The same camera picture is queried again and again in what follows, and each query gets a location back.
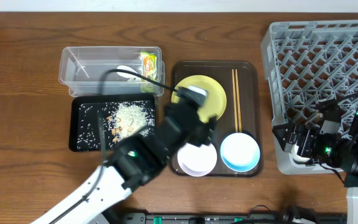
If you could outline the white paper cup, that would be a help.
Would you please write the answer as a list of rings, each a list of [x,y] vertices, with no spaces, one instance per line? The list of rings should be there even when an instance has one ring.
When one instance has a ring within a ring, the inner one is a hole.
[[[297,164],[307,164],[310,161],[310,158],[307,157],[301,157],[298,155],[298,153],[301,151],[300,147],[296,144],[294,144],[292,146],[291,149],[291,155],[293,157],[293,160],[297,163]]]

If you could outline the white bowl with food scraps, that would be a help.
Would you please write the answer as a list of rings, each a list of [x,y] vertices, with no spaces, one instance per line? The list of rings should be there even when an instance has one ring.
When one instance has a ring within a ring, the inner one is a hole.
[[[177,161],[184,173],[193,177],[209,174],[217,163],[217,151],[213,144],[200,147],[186,143],[177,153]]]

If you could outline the yellow plate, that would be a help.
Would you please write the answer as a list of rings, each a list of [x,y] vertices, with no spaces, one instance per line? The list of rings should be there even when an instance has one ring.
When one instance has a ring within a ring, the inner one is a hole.
[[[216,116],[216,119],[219,119],[223,115],[227,105],[226,93],[215,79],[205,75],[192,75],[181,80],[175,89],[189,86],[195,86],[208,92],[204,105],[198,110],[198,116],[202,122],[207,123],[210,117]]]

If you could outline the wooden chopstick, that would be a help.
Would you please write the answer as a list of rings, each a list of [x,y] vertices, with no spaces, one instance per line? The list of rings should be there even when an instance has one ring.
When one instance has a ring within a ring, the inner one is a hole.
[[[235,69],[235,90],[236,90],[236,105],[237,105],[237,126],[238,132],[242,132],[242,118],[241,118],[241,102],[239,94],[239,76],[238,71]]]
[[[238,132],[238,121],[237,121],[237,103],[236,103],[236,84],[235,84],[235,74],[234,69],[232,69],[232,94],[233,94],[233,103],[234,103],[234,124],[235,132]]]

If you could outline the light blue bowl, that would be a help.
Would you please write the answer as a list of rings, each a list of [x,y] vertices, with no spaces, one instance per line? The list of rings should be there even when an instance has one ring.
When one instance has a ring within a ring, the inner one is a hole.
[[[246,133],[226,136],[220,146],[224,164],[235,172],[248,172],[260,161],[261,152],[257,141]]]

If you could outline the white napkin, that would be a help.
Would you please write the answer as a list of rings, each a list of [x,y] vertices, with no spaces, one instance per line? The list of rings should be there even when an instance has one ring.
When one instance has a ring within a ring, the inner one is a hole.
[[[137,73],[133,68],[128,67],[126,65],[119,65],[117,67],[118,70],[125,70],[131,73]],[[117,74],[122,77],[122,78],[126,78],[128,82],[139,82],[140,78],[137,76],[133,76],[130,73],[126,73],[126,72],[117,72]]]

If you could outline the green orange snack wrapper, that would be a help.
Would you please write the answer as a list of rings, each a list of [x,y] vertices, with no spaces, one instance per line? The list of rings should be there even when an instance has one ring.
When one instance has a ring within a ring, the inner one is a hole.
[[[143,51],[140,53],[140,57],[142,60],[142,76],[150,80],[156,81],[157,56],[152,53]],[[141,86],[141,91],[144,91],[146,93],[153,93],[154,85],[152,83],[147,82],[146,84]]]

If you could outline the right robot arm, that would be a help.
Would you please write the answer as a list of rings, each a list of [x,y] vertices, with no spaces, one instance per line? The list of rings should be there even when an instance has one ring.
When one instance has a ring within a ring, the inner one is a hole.
[[[337,100],[320,101],[316,105],[323,115],[320,128],[304,124],[285,123],[272,128],[273,135],[283,152],[297,162],[317,161],[326,170],[338,174],[347,189],[347,222],[358,223],[358,109],[349,130],[350,139],[341,137],[341,112]]]

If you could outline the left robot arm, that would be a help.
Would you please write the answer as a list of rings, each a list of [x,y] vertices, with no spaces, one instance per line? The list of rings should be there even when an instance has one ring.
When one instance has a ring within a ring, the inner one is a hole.
[[[211,142],[216,117],[207,123],[186,103],[170,103],[163,121],[147,136],[134,134],[114,148],[107,162],[36,223],[89,223],[156,178],[186,143]]]

